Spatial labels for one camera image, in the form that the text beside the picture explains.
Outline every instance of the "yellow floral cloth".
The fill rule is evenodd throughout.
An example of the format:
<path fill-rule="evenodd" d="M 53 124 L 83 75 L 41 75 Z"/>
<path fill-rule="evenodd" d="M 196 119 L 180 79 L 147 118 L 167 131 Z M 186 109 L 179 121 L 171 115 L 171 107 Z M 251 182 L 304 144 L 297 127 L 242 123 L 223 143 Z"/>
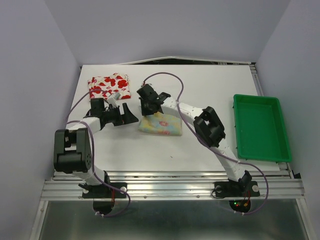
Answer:
<path fill-rule="evenodd" d="M 142 117 L 139 130 L 149 134 L 181 136 L 182 120 L 172 115 L 157 112 Z"/>

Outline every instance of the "floral cloth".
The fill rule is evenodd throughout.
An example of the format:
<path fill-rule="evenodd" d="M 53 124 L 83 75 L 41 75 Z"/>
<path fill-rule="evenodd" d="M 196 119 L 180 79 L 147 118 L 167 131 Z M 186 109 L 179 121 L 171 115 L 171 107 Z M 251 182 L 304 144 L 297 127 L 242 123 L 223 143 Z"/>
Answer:
<path fill-rule="evenodd" d="M 131 98 L 129 90 L 129 77 L 126 74 L 114 73 L 111 76 L 94 76 L 88 80 L 90 98 L 105 98 L 107 99 L 111 94 L 119 92 L 119 99 Z"/>
<path fill-rule="evenodd" d="M 138 129 L 149 134 L 181 136 L 182 121 L 175 116 L 157 112 L 153 115 L 144 116 Z"/>

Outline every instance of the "green basket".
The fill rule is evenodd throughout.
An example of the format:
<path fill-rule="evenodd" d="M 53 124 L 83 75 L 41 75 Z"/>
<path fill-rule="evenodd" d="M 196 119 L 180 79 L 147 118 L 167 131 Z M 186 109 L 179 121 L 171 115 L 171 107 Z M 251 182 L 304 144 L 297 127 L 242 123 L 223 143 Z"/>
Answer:
<path fill-rule="evenodd" d="M 233 104 L 238 157 L 291 162 L 279 100 L 276 97 L 236 94 Z"/>

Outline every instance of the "white table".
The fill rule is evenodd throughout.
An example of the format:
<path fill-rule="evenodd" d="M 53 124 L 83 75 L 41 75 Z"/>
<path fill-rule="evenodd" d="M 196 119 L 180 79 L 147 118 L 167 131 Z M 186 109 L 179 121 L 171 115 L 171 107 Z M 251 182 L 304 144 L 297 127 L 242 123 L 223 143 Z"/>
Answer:
<path fill-rule="evenodd" d="M 186 104 L 205 108 L 211 106 L 220 117 L 231 149 L 236 153 L 236 132 L 233 112 L 234 94 L 257 95 L 248 65 L 84 65 L 73 99 L 75 104 L 88 92 L 87 80 L 113 73 L 127 74 L 130 78 L 131 99 L 126 102 L 131 112 L 140 120 L 140 100 L 137 89 L 142 81 L 156 72 L 169 72 L 184 82 L 180 98 Z M 176 97 L 180 82 L 169 75 L 157 75 L 152 83 L 158 92 Z M 80 120 L 90 109 L 85 98 L 69 117 Z M 182 136 L 162 136 L 138 131 L 139 123 L 123 126 L 107 124 L 95 133 L 95 164 L 106 171 L 214 171 L 224 172 L 216 156 L 201 146 L 194 135 L 183 126 Z M 279 171 L 274 162 L 250 161 L 262 171 Z"/>

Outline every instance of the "gray wall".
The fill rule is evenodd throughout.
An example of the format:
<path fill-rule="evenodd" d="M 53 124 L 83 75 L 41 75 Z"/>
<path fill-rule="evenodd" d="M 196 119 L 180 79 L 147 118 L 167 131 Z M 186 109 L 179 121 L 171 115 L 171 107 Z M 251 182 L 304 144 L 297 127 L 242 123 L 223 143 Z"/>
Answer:
<path fill-rule="evenodd" d="M 43 0 L 0 3 L 0 239 L 29 239 L 78 64 Z"/>
<path fill-rule="evenodd" d="M 264 93 L 280 99 L 320 237 L 320 1 L 292 0 L 257 62 Z"/>
<path fill-rule="evenodd" d="M 45 0 L 81 64 L 257 61 L 289 0 Z"/>

